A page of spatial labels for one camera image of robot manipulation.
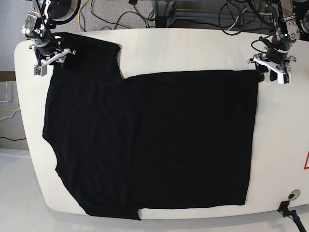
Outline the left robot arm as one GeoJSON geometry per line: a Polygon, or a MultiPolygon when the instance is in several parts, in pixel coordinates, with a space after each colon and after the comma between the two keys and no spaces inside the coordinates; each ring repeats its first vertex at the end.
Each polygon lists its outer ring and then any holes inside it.
{"type": "Polygon", "coordinates": [[[289,84],[292,82],[292,64],[296,62],[296,57],[289,55],[292,45],[300,39],[299,27],[296,23],[294,6],[291,0],[266,0],[266,7],[271,12],[272,22],[265,21],[257,10],[253,13],[260,21],[269,26],[270,35],[259,37],[251,43],[251,47],[257,42],[262,42],[263,50],[253,48],[255,54],[248,60],[255,65],[258,82],[265,80],[265,73],[269,72],[270,81],[277,81],[279,84],[289,84]]]}

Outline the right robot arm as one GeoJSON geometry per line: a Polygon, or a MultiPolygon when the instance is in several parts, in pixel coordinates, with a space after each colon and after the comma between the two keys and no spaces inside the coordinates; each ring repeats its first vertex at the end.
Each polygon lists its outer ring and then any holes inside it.
{"type": "Polygon", "coordinates": [[[64,63],[67,55],[76,51],[61,45],[61,36],[52,33],[59,25],[72,21],[81,7],[80,0],[33,0],[31,10],[21,28],[24,36],[33,42],[37,62],[34,74],[46,75],[47,66],[64,63]]]}

